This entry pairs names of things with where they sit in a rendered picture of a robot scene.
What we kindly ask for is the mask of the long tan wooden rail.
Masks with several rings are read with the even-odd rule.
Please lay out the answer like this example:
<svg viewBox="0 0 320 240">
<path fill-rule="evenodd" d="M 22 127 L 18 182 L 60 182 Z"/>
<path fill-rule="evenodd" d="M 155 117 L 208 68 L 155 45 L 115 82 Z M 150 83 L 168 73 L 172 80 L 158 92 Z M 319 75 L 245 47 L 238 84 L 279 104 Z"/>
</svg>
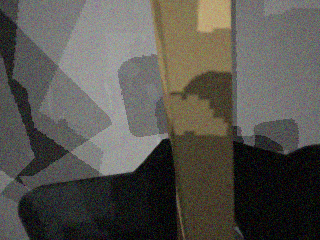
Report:
<svg viewBox="0 0 320 240">
<path fill-rule="evenodd" d="M 235 240 L 231 0 L 150 0 L 184 240 Z"/>
</svg>

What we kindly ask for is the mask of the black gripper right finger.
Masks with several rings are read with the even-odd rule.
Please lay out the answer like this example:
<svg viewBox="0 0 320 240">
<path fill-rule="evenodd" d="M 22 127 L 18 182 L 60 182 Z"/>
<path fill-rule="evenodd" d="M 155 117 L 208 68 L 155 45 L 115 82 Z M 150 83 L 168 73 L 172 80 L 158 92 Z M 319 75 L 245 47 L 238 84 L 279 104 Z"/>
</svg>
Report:
<svg viewBox="0 0 320 240">
<path fill-rule="evenodd" d="M 245 240 L 315 240 L 320 144 L 287 155 L 233 141 L 234 220 Z"/>
</svg>

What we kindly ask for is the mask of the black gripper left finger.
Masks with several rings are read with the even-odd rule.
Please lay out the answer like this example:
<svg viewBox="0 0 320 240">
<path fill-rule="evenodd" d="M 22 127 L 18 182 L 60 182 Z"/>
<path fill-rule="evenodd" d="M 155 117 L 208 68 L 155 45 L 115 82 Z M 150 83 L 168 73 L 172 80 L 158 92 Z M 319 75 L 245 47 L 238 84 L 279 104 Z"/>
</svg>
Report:
<svg viewBox="0 0 320 240">
<path fill-rule="evenodd" d="M 42 185 L 18 203 L 30 240 L 88 240 L 141 232 L 178 240 L 176 178 L 170 139 L 133 172 Z"/>
</svg>

